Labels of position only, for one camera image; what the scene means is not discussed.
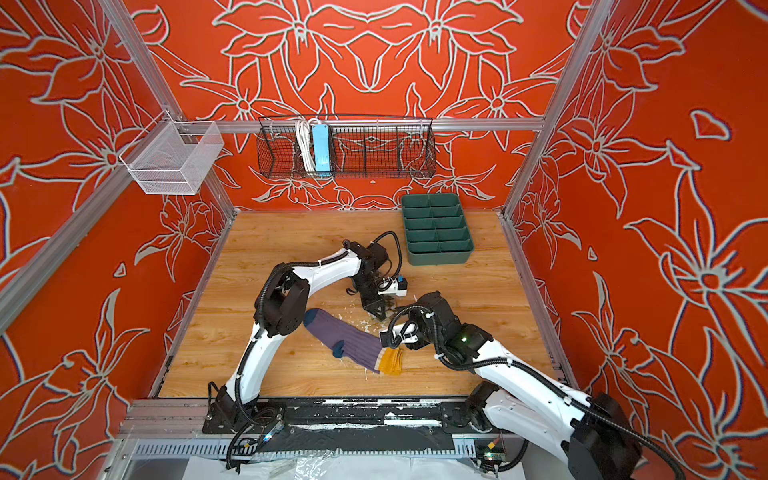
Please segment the clear plastic wall bin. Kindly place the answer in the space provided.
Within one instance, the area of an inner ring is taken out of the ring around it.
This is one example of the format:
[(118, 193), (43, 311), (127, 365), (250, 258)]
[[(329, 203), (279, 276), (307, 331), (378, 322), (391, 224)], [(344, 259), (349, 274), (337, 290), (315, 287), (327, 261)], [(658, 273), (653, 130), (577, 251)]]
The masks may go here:
[(214, 122), (164, 120), (120, 158), (148, 195), (195, 195), (224, 147)]

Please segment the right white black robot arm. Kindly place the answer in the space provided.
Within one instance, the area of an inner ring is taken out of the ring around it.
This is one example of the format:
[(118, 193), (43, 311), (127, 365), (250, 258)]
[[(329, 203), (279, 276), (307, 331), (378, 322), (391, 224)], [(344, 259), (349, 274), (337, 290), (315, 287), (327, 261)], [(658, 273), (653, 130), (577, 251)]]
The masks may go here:
[(387, 348), (432, 346), (446, 368), (479, 376), (490, 386), (480, 401), (484, 418), (549, 452), (575, 479), (629, 479), (646, 450), (674, 478), (685, 476), (667, 451), (631, 428), (612, 397), (590, 396), (532, 367), (487, 331), (461, 322), (438, 291), (399, 308), (380, 340)]

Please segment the purple sock with yellow cuff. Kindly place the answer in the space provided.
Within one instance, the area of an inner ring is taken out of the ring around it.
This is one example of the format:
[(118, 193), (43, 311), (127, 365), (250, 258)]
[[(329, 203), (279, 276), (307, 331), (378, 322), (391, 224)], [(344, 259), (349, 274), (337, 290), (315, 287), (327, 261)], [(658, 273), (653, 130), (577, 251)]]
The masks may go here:
[(304, 315), (303, 324), (335, 358), (349, 358), (376, 374), (402, 374), (403, 350), (383, 347), (378, 337), (347, 324), (327, 311), (309, 309)]

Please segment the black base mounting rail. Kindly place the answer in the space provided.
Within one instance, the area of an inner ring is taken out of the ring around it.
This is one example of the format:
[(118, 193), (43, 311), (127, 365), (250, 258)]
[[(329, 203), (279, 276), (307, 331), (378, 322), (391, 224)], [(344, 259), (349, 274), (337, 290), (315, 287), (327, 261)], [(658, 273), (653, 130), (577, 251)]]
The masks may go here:
[(446, 433), (512, 435), (488, 420), (471, 423), (466, 396), (438, 397), (261, 397), (246, 405), (253, 418), (269, 426), (281, 419), (288, 427), (353, 429), (366, 427), (429, 428)]

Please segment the light blue box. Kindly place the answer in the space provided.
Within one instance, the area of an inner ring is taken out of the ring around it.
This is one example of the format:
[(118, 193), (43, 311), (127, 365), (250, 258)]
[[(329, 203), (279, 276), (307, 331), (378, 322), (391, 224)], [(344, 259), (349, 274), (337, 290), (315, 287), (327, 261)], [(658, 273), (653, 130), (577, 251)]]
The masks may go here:
[(315, 171), (321, 177), (331, 175), (330, 159), (330, 135), (329, 128), (325, 124), (312, 126), (312, 139), (314, 146)]

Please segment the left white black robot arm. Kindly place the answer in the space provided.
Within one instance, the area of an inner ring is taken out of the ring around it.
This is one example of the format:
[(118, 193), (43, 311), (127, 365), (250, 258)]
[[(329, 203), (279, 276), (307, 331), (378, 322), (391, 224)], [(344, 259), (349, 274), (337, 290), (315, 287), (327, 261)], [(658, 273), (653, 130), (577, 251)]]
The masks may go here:
[(349, 279), (348, 293), (359, 295), (363, 310), (383, 321), (395, 299), (407, 294), (402, 264), (392, 230), (366, 246), (346, 240), (340, 250), (314, 262), (277, 264), (255, 300), (254, 326), (237, 368), (224, 385), (208, 384), (203, 431), (235, 432), (257, 423), (256, 402), (267, 370), (282, 342), (303, 324), (312, 295)]

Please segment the green compartment tray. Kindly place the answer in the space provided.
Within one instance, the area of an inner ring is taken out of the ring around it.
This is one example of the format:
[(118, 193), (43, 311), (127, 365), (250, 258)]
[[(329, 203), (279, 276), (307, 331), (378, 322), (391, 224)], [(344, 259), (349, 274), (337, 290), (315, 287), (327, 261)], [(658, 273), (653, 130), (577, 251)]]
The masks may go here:
[(405, 195), (401, 211), (411, 265), (458, 265), (468, 261), (474, 242), (456, 194)]

